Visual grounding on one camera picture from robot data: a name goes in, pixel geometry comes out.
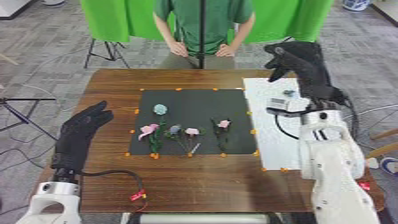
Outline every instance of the black mat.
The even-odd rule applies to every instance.
[[[219,141],[214,133],[212,118],[231,119],[231,129],[228,133],[230,142],[226,144],[228,154],[251,154],[256,151],[256,141],[251,134],[253,124],[247,115],[247,102],[242,90],[153,90],[144,91],[141,99],[141,113],[135,121],[135,134],[132,135],[130,152],[134,155],[151,153],[148,137],[139,141],[141,127],[160,122],[160,116],[153,113],[153,107],[164,104],[169,108],[164,115],[167,129],[182,124],[183,128],[205,128],[205,136],[196,137],[194,144],[201,143],[196,154],[221,154]],[[162,135],[164,147],[160,154],[185,154],[178,142]]]

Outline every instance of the person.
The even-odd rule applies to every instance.
[[[169,57],[159,68],[199,68],[199,0],[157,0],[155,23],[171,48]],[[171,12],[176,16],[176,32],[173,35],[167,19]],[[254,26],[253,0],[206,1],[206,32],[205,32],[205,68],[233,69],[235,52]],[[228,44],[228,33],[238,23],[238,33]]]

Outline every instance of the pink flower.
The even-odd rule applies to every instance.
[[[150,126],[144,126],[141,128],[143,134],[139,136],[139,141],[155,132],[157,129],[159,129],[159,125],[157,124],[151,124]]]
[[[194,137],[196,135],[199,135],[199,130],[196,128],[189,128],[185,130],[185,133],[191,135],[191,137]]]
[[[231,121],[230,120],[224,120],[224,121],[221,121],[221,124],[217,126],[221,128],[228,128],[230,124],[231,124]]]

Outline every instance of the green backdrop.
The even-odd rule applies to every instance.
[[[315,41],[333,0],[253,0],[253,3],[258,19],[246,42],[274,41],[288,36]],[[153,4],[155,0],[82,0],[93,38],[114,42],[130,42],[130,36],[162,40]]]

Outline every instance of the light stand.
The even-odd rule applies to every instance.
[[[127,68],[130,68],[128,62],[127,62],[127,60],[123,58],[123,55],[121,55],[121,52],[118,50],[118,46],[121,46],[123,48],[127,48],[123,46],[123,44],[119,42],[118,43],[112,43],[112,42],[105,41],[105,47],[107,47],[107,51],[109,51],[109,57],[105,57],[105,56],[102,56],[102,55],[98,55],[98,54],[93,53],[93,51],[95,51],[95,44],[96,44],[96,39],[93,38],[93,40],[91,40],[89,54],[87,54],[87,57],[86,57],[84,68],[89,67],[89,61],[91,61],[91,57],[93,56],[103,58],[109,61],[118,61],[121,59]]]
[[[206,30],[206,0],[201,0],[201,24],[199,24],[199,69],[205,69],[205,30]]]
[[[9,101],[34,101],[34,106],[29,110],[29,114],[23,115],[22,112],[16,110],[16,108],[9,105]],[[43,99],[43,98],[0,98],[0,106],[9,110],[9,112],[13,113],[13,115],[16,116],[16,118],[20,119],[20,122],[15,123],[13,125],[6,126],[0,129],[0,132],[9,130],[11,128],[15,128],[16,126],[20,126],[22,124],[29,124],[34,126],[34,128],[38,129],[38,131],[54,139],[54,141],[57,141],[59,139],[54,137],[54,135],[48,133],[48,131],[41,128],[41,126],[34,123],[34,121],[31,120],[31,116],[38,107],[38,104],[41,101],[55,101],[55,99]]]

